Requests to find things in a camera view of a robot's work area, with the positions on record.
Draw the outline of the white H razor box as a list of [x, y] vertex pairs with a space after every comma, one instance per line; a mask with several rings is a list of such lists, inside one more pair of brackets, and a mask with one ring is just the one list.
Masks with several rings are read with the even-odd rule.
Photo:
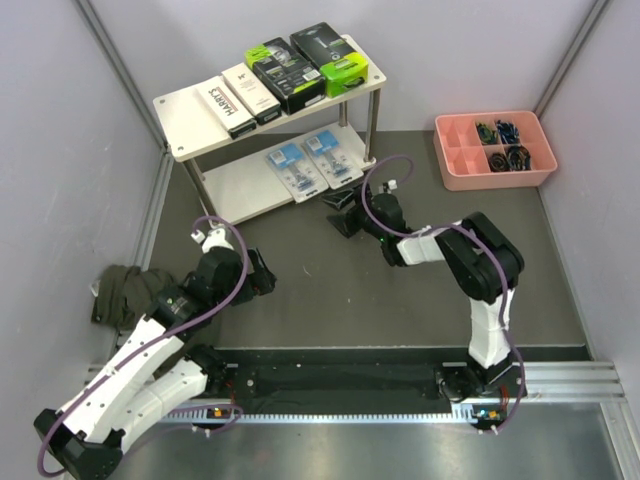
[[278, 99], [245, 63], [224, 70], [222, 77], [259, 125], [265, 125], [282, 115]]

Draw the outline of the white Harry's razor box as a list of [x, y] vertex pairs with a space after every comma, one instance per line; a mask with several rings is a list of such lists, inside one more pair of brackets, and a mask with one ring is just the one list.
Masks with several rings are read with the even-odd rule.
[[226, 85], [221, 76], [214, 76], [201, 82], [195, 86], [195, 89], [232, 139], [256, 129], [256, 119]]

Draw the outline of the blue Gillette razor blister pack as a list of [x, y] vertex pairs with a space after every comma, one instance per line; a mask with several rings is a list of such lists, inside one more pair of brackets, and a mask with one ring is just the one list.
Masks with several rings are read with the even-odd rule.
[[340, 189], [363, 176], [363, 171], [331, 131], [309, 136], [303, 146], [331, 189]]

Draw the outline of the black green Gillette razor box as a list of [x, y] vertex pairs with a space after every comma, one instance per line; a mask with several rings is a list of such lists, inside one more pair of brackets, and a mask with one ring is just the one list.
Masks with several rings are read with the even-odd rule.
[[323, 75], [328, 97], [343, 95], [368, 81], [368, 61], [328, 23], [299, 30], [289, 39]]

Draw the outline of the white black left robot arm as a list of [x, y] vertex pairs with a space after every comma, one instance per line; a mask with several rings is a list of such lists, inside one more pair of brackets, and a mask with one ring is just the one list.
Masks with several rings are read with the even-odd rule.
[[82, 392], [36, 417], [39, 473], [52, 475], [44, 467], [51, 455], [76, 479], [106, 479], [149, 429], [202, 394], [221, 397], [223, 417], [237, 420], [242, 410], [232, 400], [227, 361], [213, 347], [189, 341], [224, 307], [269, 294], [275, 284], [256, 249], [213, 247], [204, 253], [182, 283], [156, 295]]

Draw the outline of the black green exfoliating razor box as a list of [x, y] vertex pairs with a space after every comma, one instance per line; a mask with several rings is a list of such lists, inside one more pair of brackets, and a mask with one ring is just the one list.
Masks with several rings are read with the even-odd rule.
[[245, 61], [280, 102], [286, 115], [325, 98], [324, 76], [281, 37], [249, 48], [245, 51]]

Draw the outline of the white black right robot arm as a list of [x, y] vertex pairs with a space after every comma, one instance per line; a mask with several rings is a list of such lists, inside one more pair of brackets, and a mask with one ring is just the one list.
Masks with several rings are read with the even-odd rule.
[[361, 231], [375, 237], [391, 266], [448, 265], [470, 300], [467, 384], [478, 395], [490, 395], [502, 385], [513, 361], [505, 332], [524, 259], [481, 212], [444, 228], [411, 229], [393, 194], [396, 188], [391, 180], [377, 194], [364, 183], [325, 194], [322, 201], [336, 210], [327, 220], [346, 238]]

